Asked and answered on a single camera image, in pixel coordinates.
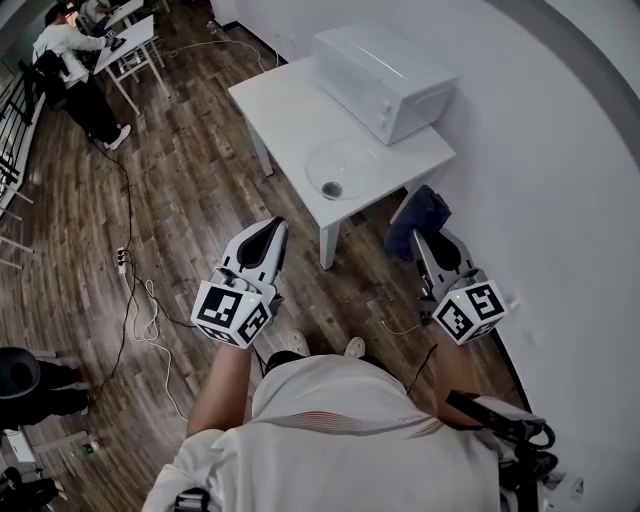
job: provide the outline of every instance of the sleeve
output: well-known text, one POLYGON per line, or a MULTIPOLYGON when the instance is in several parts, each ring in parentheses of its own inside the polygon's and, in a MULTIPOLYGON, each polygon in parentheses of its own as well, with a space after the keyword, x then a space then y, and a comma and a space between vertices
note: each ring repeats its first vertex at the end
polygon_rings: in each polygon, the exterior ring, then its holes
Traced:
POLYGON ((189 437, 171 464, 160 471, 142 512, 170 512, 178 494, 202 485, 196 473, 211 466, 211 447, 224 434, 221 430, 205 430, 189 437))
POLYGON ((67 31, 67 44, 72 50, 82 50, 86 52, 102 50, 105 47, 104 37, 90 37, 81 34, 77 29, 69 26, 67 31))

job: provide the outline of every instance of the wooden floor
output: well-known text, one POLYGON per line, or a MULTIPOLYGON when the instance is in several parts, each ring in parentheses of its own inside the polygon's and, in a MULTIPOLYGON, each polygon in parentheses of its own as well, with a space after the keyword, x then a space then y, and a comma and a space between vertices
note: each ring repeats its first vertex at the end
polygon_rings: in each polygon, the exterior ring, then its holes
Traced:
MULTIPOLYGON (((236 28, 211 35, 208 2, 172 3, 170 16, 157 14, 161 51, 225 37, 251 43, 266 68, 275 59, 236 28)), ((133 242, 137 273, 153 279, 170 315, 186 320, 201 279, 220 261, 226 243, 256 220, 281 215, 290 240, 278 284, 286 298, 274 325, 257 348, 263 357, 280 349, 287 333, 302 329, 315 353, 340 352, 352 336, 406 385, 431 341, 417 323, 420 282, 413 265, 388 260, 382 243, 401 193, 344 223, 334 267, 318 263, 318 232, 309 213, 276 168, 266 178, 252 153, 241 115, 227 88, 260 72, 256 55, 235 44, 209 45, 165 56, 161 70, 172 92, 167 99, 149 70, 141 83, 126 82, 142 110, 133 110, 110 82, 106 95, 116 117, 133 126, 114 154, 131 180, 133 242)), ((24 217, 2 218, 0 233, 31 245, 26 254, 0 248, 0 258, 22 272, 0 268, 0 345, 57 350, 79 365, 95 393, 116 361, 128 292, 114 266, 128 237, 125 180, 118 168, 86 140, 64 112, 46 110, 34 140, 23 192, 34 206, 14 202, 24 217)), ((141 325, 150 305, 143 295, 141 325)), ((215 354, 197 332, 161 317, 160 343, 174 355, 170 388, 186 415, 215 354)), ((475 343, 475 362, 487 393, 519 403, 507 366, 490 339, 475 343)), ((100 443, 94 455, 52 450, 42 457, 47 474, 68 488, 71 504, 59 510, 139 510, 162 464, 180 445, 184 422, 164 391, 166 355, 136 342, 129 326, 122 361, 87 416, 49 418, 27 429, 34 444, 79 429, 100 443)), ((254 365, 253 386, 259 383, 254 365)), ((412 396, 430 409, 432 370, 425 369, 412 396)))

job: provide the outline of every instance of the power strip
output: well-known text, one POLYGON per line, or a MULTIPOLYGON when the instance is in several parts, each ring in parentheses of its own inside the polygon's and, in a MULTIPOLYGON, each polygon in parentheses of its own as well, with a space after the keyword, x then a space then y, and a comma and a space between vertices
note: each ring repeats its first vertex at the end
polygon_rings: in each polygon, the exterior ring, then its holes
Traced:
POLYGON ((125 264, 124 255, 127 253, 127 250, 124 247, 120 247, 117 252, 117 267, 118 274, 121 276, 127 273, 127 265, 125 264))

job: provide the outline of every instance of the white cable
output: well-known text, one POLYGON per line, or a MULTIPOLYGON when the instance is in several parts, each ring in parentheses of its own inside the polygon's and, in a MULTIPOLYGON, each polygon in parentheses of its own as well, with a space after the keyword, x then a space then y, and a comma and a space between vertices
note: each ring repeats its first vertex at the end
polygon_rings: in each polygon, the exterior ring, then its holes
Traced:
MULTIPOLYGON (((220 44, 220 43, 233 43, 233 44, 241 44, 242 46, 246 46, 247 48, 251 48, 254 52, 256 52, 256 55, 258 56, 258 66, 260 66, 260 69, 262 70, 263 73, 266 72, 266 69, 264 69, 264 66, 262 65, 262 57, 260 56, 260 52, 258 50, 256 50, 253 46, 251 46, 250 44, 247 43, 243 43, 242 41, 234 41, 233 39, 224 39, 221 41, 207 41, 206 43, 195 43, 195 44, 190 44, 188 46, 183 46, 182 48, 178 48, 177 50, 171 50, 170 52, 165 52, 163 54, 161 54, 162 57, 164 57, 165 55, 169 56, 170 58, 174 58, 178 55, 178 52, 181 52, 182 50, 186 50, 188 48, 197 48, 198 46, 207 46, 210 44, 220 44)), ((276 54, 276 67, 278 67, 278 65, 280 64, 280 55, 278 54, 278 52, 275 52, 276 54)))
MULTIPOLYGON (((127 281, 126 274, 123 275, 122 277, 124 277, 124 282, 127 284, 127 289, 129 290, 129 293, 132 293, 131 287, 129 286, 129 282, 127 281)), ((171 351, 167 347, 163 347, 162 345, 158 345, 157 343, 154 343, 155 340, 157 340, 158 337, 160 336, 160 330, 158 329, 158 301, 156 300, 156 297, 153 294, 153 281, 151 279, 147 279, 145 281, 144 286, 147 290, 147 294, 149 295, 149 297, 152 299, 152 302, 153 302, 153 317, 151 318, 151 320, 149 320, 149 323, 147 323, 147 325, 145 325, 144 329, 142 330, 142 336, 138 336, 136 331, 136 320, 138 319, 138 313, 140 312, 140 307, 138 306, 138 301, 136 301, 136 298, 134 296, 133 303, 135 304, 136 312, 133 315, 133 339, 136 341, 144 341, 145 343, 148 343, 149 345, 153 345, 154 347, 157 347, 160 350, 164 350, 169 355, 169 363, 167 364, 167 377, 164 381, 164 389, 167 392, 169 399, 173 403, 173 407, 175 407, 176 412, 178 413, 178 416, 180 416, 184 421, 189 421, 187 418, 185 418, 182 415, 182 413, 180 412, 180 408, 178 407, 178 403, 175 401, 175 399, 171 395, 171 391, 169 391, 169 377, 171 376, 171 362, 173 361, 173 355, 171 354, 171 351), (155 328, 155 331, 150 331, 149 336, 146 336, 145 333, 147 332, 147 330, 149 330, 151 326, 155 328)))
POLYGON ((384 320, 380 320, 382 322, 382 325, 384 325, 384 328, 389 331, 391 334, 397 334, 397 335, 402 335, 402 334, 407 334, 408 332, 413 331, 414 329, 417 329, 418 327, 420 327, 422 324, 418 324, 418 325, 414 325, 411 329, 407 329, 406 331, 402 331, 402 332, 396 332, 396 331, 392 331, 391 329, 389 329, 387 327, 387 324, 384 323, 384 320))

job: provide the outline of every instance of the desk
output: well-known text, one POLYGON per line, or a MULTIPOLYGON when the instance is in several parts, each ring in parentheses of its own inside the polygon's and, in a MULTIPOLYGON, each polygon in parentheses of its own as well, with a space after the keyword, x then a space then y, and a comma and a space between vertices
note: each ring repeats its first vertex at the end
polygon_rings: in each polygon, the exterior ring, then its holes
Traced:
POLYGON ((249 128, 264 173, 273 174, 269 155, 282 169, 320 228, 320 264, 333 264, 340 223, 405 185, 411 185, 455 156, 431 127, 391 145, 367 128, 316 85, 310 58, 273 69, 229 89, 249 128), (308 156, 333 140, 366 147, 380 163, 374 183, 357 198, 330 200, 307 178, 308 156))
POLYGON ((131 107, 133 108, 133 110, 135 110, 137 115, 140 115, 140 110, 138 109, 138 107, 136 107, 135 103, 133 103, 129 95, 126 93, 126 91, 123 89, 122 85, 120 84, 120 82, 130 74, 135 73, 139 69, 148 65, 149 67, 151 67, 153 74, 156 76, 156 79, 160 83, 160 86, 162 87, 162 90, 164 91, 164 93, 167 95, 167 98, 171 97, 171 94, 169 94, 169 91, 167 90, 166 85, 162 81, 162 78, 160 77, 160 73, 158 73, 158 70, 156 69, 156 66, 153 63, 153 60, 151 60, 151 57, 149 56, 149 52, 147 51, 147 48, 145 46, 148 41, 151 41, 153 39, 153 14, 151 16, 147 16, 142 21, 139 21, 135 25, 132 25, 122 33, 118 34, 118 37, 126 39, 126 42, 114 52, 112 52, 109 48, 103 48, 102 51, 100 52, 100 57, 98 57, 98 63, 96 64, 96 67, 93 72, 94 74, 97 74, 103 69, 106 69, 107 73, 109 73, 109 76, 111 77, 113 82, 116 84, 116 87, 120 89, 120 92, 122 93, 122 95, 129 102, 129 105, 131 105, 131 107), (125 73, 122 73, 119 77, 116 77, 113 71, 111 70, 111 67, 110 67, 111 64, 116 62, 118 59, 121 59, 122 57, 124 57, 127 53, 134 50, 135 51, 140 50, 144 55, 144 60, 140 62, 140 64, 138 64, 137 66, 127 70, 125 73))
POLYGON ((129 20, 129 15, 133 14, 135 11, 140 9, 144 5, 144 0, 130 0, 124 5, 121 5, 116 9, 116 11, 111 15, 109 21, 105 25, 105 28, 109 28, 116 23, 123 21, 125 26, 131 26, 131 20, 129 20))

